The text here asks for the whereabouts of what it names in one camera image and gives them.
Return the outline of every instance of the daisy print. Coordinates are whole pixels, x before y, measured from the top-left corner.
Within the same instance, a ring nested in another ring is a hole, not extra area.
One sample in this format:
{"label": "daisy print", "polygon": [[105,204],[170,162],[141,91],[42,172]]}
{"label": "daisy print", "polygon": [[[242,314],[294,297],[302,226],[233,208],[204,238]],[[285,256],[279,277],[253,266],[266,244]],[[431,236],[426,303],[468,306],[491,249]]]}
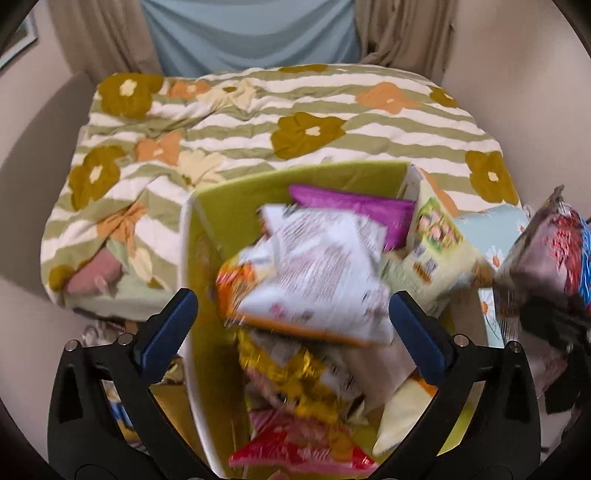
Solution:
{"label": "daisy print", "polygon": [[486,318],[487,322],[492,322],[495,320],[495,298],[492,294],[492,288],[481,288],[478,290],[478,297],[480,298],[482,316]]}
{"label": "daisy print", "polygon": [[495,313],[495,298],[492,288],[481,288],[478,290],[478,298],[480,299],[480,308],[482,309],[482,316],[485,318],[491,331],[500,340],[501,337],[498,332],[498,324],[496,323]]}
{"label": "daisy print", "polygon": [[523,222],[521,220],[517,220],[517,231],[519,232],[520,235],[523,232],[525,232],[525,227],[527,227],[527,223],[526,222]]}
{"label": "daisy print", "polygon": [[503,263],[503,260],[505,260],[505,255],[499,248],[493,245],[488,249],[488,252],[486,252],[486,259],[488,260],[488,263],[492,265],[492,268],[498,270]]}

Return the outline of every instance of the pink pillow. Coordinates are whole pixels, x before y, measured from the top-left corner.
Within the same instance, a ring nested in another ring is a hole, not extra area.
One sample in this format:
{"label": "pink pillow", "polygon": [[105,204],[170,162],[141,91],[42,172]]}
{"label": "pink pillow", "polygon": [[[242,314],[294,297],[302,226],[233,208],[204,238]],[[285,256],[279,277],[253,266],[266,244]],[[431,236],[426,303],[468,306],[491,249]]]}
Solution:
{"label": "pink pillow", "polygon": [[121,276],[121,263],[105,247],[66,284],[69,295],[94,295],[109,293],[109,284]]}

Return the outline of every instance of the bed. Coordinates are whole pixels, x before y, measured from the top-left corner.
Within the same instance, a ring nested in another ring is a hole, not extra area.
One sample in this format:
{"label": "bed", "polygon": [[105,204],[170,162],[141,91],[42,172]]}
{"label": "bed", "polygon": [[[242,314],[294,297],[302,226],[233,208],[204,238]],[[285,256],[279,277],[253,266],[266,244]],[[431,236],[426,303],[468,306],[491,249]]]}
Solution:
{"label": "bed", "polygon": [[[113,75],[97,88],[47,221],[43,284],[69,308],[145,320],[178,287],[181,210],[193,191],[359,160],[417,165],[452,216],[519,204],[498,142],[414,73],[312,64],[199,79]],[[102,249],[121,275],[92,294],[71,291]]]}

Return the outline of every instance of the plastic wrapper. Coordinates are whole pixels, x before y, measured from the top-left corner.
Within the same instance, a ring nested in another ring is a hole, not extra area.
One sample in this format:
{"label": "plastic wrapper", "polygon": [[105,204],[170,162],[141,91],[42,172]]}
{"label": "plastic wrapper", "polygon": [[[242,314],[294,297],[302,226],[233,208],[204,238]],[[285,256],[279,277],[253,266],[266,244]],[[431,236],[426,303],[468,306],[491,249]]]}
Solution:
{"label": "plastic wrapper", "polygon": [[278,410],[335,424],[363,402],[353,376],[332,356],[257,330],[238,332],[240,365]]}
{"label": "plastic wrapper", "polygon": [[368,476],[378,464],[350,438],[342,425],[329,426],[277,410],[249,413],[254,440],[229,459],[231,467],[277,465],[291,472]]}
{"label": "plastic wrapper", "polygon": [[374,348],[343,347],[343,360],[365,396],[364,412],[384,405],[402,383],[413,373],[416,365],[395,334],[390,345]]}
{"label": "plastic wrapper", "polygon": [[591,314],[591,229],[555,189],[534,215],[498,281],[558,307]]}
{"label": "plastic wrapper", "polygon": [[386,226],[386,250],[404,247],[413,219],[414,202],[410,200],[338,192],[306,185],[290,186],[290,195],[297,203],[306,207],[351,210]]}
{"label": "plastic wrapper", "polygon": [[352,212],[286,206],[271,236],[226,262],[220,313],[241,325],[354,345],[389,345],[389,288],[376,276],[385,228]]}
{"label": "plastic wrapper", "polygon": [[[422,378],[414,375],[402,384],[384,407],[378,438],[374,446],[374,455],[386,453],[404,440],[419,421],[436,392],[435,387],[427,385]],[[441,447],[439,455],[460,444],[473,414],[474,409],[468,401],[456,420],[449,437]]]}
{"label": "plastic wrapper", "polygon": [[392,292],[406,290],[425,313],[438,317],[452,291],[492,278],[493,270],[435,197],[417,208],[410,253],[401,261],[383,258],[381,278]]}

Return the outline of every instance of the purple snack bag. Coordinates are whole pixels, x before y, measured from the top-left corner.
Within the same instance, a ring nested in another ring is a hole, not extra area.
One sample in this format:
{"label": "purple snack bag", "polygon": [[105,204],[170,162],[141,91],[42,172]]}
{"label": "purple snack bag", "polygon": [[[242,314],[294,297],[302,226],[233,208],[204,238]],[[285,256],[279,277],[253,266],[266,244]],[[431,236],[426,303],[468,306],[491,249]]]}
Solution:
{"label": "purple snack bag", "polygon": [[402,248],[413,219],[414,203],[410,200],[388,199],[307,185],[290,185],[291,197],[300,205],[311,208],[349,210],[367,215],[388,229],[384,250]]}

